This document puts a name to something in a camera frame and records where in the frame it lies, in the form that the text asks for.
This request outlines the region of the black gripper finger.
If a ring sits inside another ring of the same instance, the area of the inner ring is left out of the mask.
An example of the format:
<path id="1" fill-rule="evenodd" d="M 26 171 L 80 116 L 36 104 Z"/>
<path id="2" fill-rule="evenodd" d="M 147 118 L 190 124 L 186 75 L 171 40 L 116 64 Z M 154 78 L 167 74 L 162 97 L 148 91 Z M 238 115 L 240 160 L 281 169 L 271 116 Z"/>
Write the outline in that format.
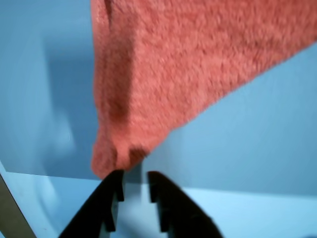
<path id="1" fill-rule="evenodd" d="M 222 238 L 212 219 L 160 172 L 148 172 L 150 198 L 157 204 L 160 231 L 169 238 Z"/>
<path id="2" fill-rule="evenodd" d="M 110 173 L 84 202 L 61 238 L 108 238 L 116 231 L 118 204 L 124 201 L 123 170 Z"/>

